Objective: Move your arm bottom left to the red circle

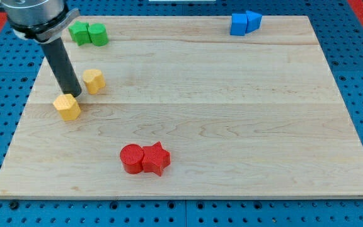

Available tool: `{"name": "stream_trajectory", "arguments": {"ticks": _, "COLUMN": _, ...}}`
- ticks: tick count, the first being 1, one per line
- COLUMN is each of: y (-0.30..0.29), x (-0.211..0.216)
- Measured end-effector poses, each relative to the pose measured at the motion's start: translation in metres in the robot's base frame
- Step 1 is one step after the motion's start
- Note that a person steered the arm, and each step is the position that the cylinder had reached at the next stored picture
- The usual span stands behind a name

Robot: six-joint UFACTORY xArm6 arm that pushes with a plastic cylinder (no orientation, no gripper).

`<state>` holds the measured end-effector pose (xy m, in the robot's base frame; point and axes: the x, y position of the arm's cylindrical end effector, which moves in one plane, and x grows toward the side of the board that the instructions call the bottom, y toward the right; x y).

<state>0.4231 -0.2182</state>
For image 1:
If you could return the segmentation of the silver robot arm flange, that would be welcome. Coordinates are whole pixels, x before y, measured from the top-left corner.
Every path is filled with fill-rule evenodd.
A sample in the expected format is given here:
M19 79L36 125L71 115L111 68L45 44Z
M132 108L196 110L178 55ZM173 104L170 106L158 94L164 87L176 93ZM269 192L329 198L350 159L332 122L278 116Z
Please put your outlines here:
M48 44L61 37L62 31L80 16L69 9L66 0L0 0L16 36Z

